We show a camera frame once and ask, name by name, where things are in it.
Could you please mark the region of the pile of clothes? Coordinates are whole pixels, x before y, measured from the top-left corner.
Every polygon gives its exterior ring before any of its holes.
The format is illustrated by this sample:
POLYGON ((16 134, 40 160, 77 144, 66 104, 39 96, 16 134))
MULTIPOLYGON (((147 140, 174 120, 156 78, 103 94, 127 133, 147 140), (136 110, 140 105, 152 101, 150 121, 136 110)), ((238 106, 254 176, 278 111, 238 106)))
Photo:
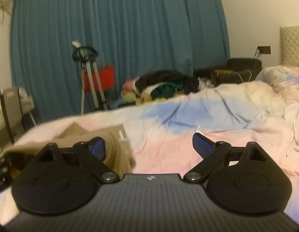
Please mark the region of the pile of clothes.
POLYGON ((161 70, 125 82, 121 98, 129 104, 142 105, 165 101, 178 95, 198 93, 215 85, 210 70, 201 70, 192 76, 178 71, 161 70))

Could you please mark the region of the black wall socket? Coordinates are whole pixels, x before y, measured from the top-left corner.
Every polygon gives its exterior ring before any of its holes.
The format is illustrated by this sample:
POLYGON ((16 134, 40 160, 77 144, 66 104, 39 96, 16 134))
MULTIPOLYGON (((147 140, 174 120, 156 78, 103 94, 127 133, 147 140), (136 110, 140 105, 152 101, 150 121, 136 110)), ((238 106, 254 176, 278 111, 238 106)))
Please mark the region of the black wall socket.
POLYGON ((270 46, 258 46, 257 50, 261 55, 270 55, 271 54, 270 46))

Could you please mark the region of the garment steamer stand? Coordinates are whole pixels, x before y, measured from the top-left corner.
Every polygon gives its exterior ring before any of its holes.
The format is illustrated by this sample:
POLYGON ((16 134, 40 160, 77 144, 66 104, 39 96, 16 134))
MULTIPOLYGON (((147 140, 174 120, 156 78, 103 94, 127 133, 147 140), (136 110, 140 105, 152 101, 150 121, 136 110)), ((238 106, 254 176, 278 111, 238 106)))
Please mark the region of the garment steamer stand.
POLYGON ((74 47, 72 59, 76 62, 77 68, 81 70, 81 115, 85 113, 85 75, 88 78, 94 110, 107 110, 108 106, 96 64, 96 58, 99 56, 98 52, 92 47, 83 46, 78 41, 72 41, 71 44, 74 47))

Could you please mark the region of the teal curtain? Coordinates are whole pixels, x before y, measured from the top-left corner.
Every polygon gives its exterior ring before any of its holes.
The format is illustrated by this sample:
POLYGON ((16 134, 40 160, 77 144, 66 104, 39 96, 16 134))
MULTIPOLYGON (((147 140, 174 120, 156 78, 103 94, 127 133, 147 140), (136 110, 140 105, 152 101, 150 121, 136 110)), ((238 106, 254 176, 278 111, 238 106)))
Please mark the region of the teal curtain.
POLYGON ((115 68, 112 106, 134 77, 156 70, 190 75, 230 57, 221 0, 14 0, 12 79, 32 95, 40 123, 80 113, 73 41, 115 68))

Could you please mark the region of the black and beige chair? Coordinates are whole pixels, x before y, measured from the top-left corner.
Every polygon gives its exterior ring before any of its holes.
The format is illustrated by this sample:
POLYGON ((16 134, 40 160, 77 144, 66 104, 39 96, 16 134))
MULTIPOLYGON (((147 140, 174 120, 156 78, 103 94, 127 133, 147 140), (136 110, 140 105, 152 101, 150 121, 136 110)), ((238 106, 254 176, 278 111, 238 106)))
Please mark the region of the black and beige chair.
POLYGON ((12 145, 24 134, 23 111, 16 86, 4 89, 0 95, 1 107, 8 137, 12 145))

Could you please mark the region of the quilted headboard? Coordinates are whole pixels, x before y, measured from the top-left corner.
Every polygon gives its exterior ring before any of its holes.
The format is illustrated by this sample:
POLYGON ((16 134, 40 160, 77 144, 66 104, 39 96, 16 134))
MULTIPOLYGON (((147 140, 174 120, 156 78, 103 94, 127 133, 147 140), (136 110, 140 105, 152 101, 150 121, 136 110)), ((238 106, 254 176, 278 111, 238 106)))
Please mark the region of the quilted headboard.
POLYGON ((280 44, 282 64, 299 68, 299 26, 280 27, 280 44))

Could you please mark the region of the tan t-shirt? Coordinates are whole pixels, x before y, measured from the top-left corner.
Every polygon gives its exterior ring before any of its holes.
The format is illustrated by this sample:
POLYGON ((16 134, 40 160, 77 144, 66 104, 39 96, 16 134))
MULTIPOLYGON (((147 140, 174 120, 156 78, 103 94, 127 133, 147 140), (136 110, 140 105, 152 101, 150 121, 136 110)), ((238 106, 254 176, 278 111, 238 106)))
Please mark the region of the tan t-shirt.
POLYGON ((130 142, 122 125, 87 131, 73 123, 53 140, 9 147, 3 152, 3 157, 11 163, 13 169, 21 171, 34 156, 52 143, 62 151, 75 152, 94 165, 101 161, 119 178, 132 173, 136 166, 130 142))

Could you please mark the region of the pastel tie-dye duvet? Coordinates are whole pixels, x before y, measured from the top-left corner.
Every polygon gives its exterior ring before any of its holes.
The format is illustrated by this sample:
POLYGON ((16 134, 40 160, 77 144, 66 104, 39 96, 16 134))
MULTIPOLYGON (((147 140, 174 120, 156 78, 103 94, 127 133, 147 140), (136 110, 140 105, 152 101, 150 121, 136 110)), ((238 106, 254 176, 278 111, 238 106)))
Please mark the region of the pastel tie-dye duvet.
POLYGON ((26 162, 49 142, 68 146, 122 126, 118 143, 134 173, 184 175, 201 161, 192 147, 199 132, 233 146, 257 142, 290 178, 286 213, 299 224, 299 68, 264 68, 249 83, 223 84, 196 94, 141 106, 73 116, 31 129, 3 155, 26 162))

